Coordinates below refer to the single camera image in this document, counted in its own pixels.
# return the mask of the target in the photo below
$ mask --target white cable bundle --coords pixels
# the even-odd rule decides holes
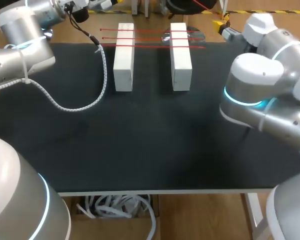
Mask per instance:
[[[101,98],[104,96],[105,94],[105,91],[106,91],[106,87],[107,87],[107,81],[108,81],[108,74],[107,74],[107,62],[106,62],[106,55],[105,55],[105,52],[104,52],[104,48],[101,46],[101,44],[98,46],[98,50],[95,51],[95,53],[97,52],[101,52],[101,57],[102,57],[102,64],[103,64],[103,86],[102,86],[102,90],[100,92],[100,95],[98,96],[98,98],[93,101],[92,103],[86,105],[86,106],[83,106],[83,107],[79,107],[79,108],[66,108],[66,107],[63,107],[61,105],[59,105],[53,98],[52,96],[47,92],[47,90],[45,90],[45,88],[43,86],[41,86],[39,83],[37,83],[36,81],[28,78],[28,71],[27,71],[27,65],[26,65],[26,61],[25,61],[25,58],[24,58],[24,55],[23,53],[21,52],[21,50],[14,44],[8,44],[6,45],[4,48],[6,49],[7,47],[9,46],[12,46],[12,47],[15,47],[20,56],[21,56],[21,61],[22,61],[22,65],[23,65],[23,72],[24,72],[24,78],[20,78],[20,79],[16,79],[16,80],[13,80],[13,81],[10,81],[10,82],[7,82],[7,83],[4,83],[2,85],[0,85],[0,90],[1,89],[5,89],[7,87],[10,87],[12,85],[15,85],[17,83],[25,83],[25,84],[33,84],[35,85],[40,91],[43,92],[43,94],[49,99],[49,101],[58,109],[62,110],[62,111],[65,111],[65,112],[81,112],[81,111],[84,111],[86,109],[89,109],[91,107],[93,107],[94,105],[96,105],[100,100]]]
[[[85,209],[77,204],[77,208],[82,211],[91,219],[95,218],[132,218],[140,209],[141,203],[144,203],[146,208],[149,210],[152,226],[148,234],[147,240],[151,240],[156,232],[156,216],[153,208],[151,207],[150,195],[148,195],[148,200],[144,199],[139,195],[102,195],[95,201],[96,196],[85,196],[84,206]],[[133,207],[127,209],[127,203],[133,203]]]

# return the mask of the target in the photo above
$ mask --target white foam block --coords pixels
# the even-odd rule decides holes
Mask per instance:
[[[134,30],[133,23],[119,23],[119,30]],[[118,31],[117,45],[135,45],[134,31]],[[117,92],[131,92],[133,88],[134,77],[134,58],[135,47],[133,46],[116,46],[113,64],[113,74],[115,90]]]
[[[189,91],[191,85],[192,63],[186,30],[184,22],[170,24],[171,77],[174,91]]]

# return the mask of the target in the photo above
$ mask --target wooden floor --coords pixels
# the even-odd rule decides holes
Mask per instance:
[[[129,2],[118,8],[128,8]],[[228,10],[300,10],[300,0],[229,0]],[[243,30],[249,14],[231,14],[231,26]],[[300,38],[300,14],[273,14],[278,27],[286,28]],[[204,32],[207,42],[222,42],[223,39],[213,29],[212,14],[188,16],[187,24]],[[172,22],[183,21],[177,15]],[[95,35],[115,37],[115,32],[100,31],[100,28],[116,28],[118,23],[133,22],[137,29],[165,30],[170,21],[166,16],[151,14],[132,17],[130,14],[93,14],[81,26]],[[90,40],[65,21],[53,28],[54,43],[89,43]],[[149,37],[139,34],[137,37]],[[0,33],[0,46],[6,41]],[[267,193],[261,194],[262,208],[265,208]],[[193,194],[160,195],[159,217],[157,218],[156,240],[250,240],[251,233],[240,194]],[[147,217],[136,219],[89,220],[74,217],[71,240],[141,240],[151,227]]]

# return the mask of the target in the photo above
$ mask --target black tabletop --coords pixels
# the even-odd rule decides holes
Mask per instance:
[[[169,49],[136,48],[132,92],[108,85],[83,112],[62,112],[33,85],[0,91],[0,138],[58,192],[272,188],[300,172],[300,153],[222,118],[219,102],[243,48],[191,49],[190,91],[173,92]],[[103,68],[92,44],[52,44],[56,64],[32,78],[64,107],[91,103]]]

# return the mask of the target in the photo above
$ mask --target red string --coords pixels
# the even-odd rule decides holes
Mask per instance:
[[[203,5],[202,3],[198,2],[197,0],[193,0],[196,4],[198,4],[200,7],[203,7],[205,10],[217,15],[218,17],[221,16],[221,14],[218,14],[216,12],[211,11],[209,8],[207,8],[205,5]]]
[[[161,37],[107,37],[103,36],[102,39],[135,39],[135,40],[159,40],[161,41]],[[200,37],[189,37],[189,38],[169,38],[170,40],[204,40],[204,38]]]
[[[117,45],[112,43],[103,43],[107,47],[136,47],[136,48],[153,48],[153,49],[170,49],[170,48],[190,48],[190,49],[206,49],[205,46],[150,46],[150,45]]]
[[[111,28],[100,28],[100,31],[132,31],[132,32],[148,32],[148,33],[170,33],[170,32],[187,32],[187,33],[196,33],[200,31],[187,31],[187,30],[150,30],[150,29],[111,29]]]

